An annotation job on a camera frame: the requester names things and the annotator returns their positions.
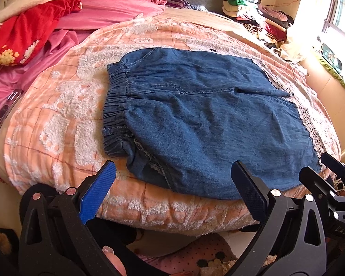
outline curtain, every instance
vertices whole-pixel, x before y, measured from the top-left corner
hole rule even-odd
[[[294,25],[287,30],[287,41],[281,46],[282,57],[299,62],[310,53],[330,9],[331,0],[301,0]]]

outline denim pants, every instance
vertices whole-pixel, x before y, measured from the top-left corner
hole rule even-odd
[[[321,167],[296,106],[251,59],[154,48],[107,66],[106,153],[138,179],[174,192],[236,200],[234,161],[287,190]]]

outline orange and white bedspread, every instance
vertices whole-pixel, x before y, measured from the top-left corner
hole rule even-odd
[[[318,155],[340,158],[339,142],[325,108],[305,79],[264,47],[230,31],[219,31],[176,19],[136,19],[94,32],[44,71],[14,113],[4,147],[6,170],[23,193],[42,182],[58,191],[79,186],[108,157],[103,152],[102,110],[109,79],[106,65],[126,53],[150,47],[214,49],[251,58],[272,83],[290,91],[290,98],[310,133]],[[174,193],[136,179],[124,158],[111,158],[117,178],[98,215],[135,227],[187,235],[233,230],[253,223],[242,201],[219,201]],[[329,171],[323,170],[323,177]],[[287,195],[301,197],[299,186]]]

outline window frame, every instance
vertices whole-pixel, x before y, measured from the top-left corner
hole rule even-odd
[[[338,26],[333,24],[333,21],[336,16],[337,10],[337,3],[339,0],[331,0],[330,9],[328,10],[327,18],[325,19],[325,23],[323,24],[322,32],[325,32],[327,28],[333,28],[343,36],[345,36],[345,32],[342,31]]]

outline blue textured grip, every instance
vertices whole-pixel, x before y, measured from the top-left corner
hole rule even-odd
[[[116,166],[109,161],[80,201],[79,217],[83,224],[95,217],[115,178]]]

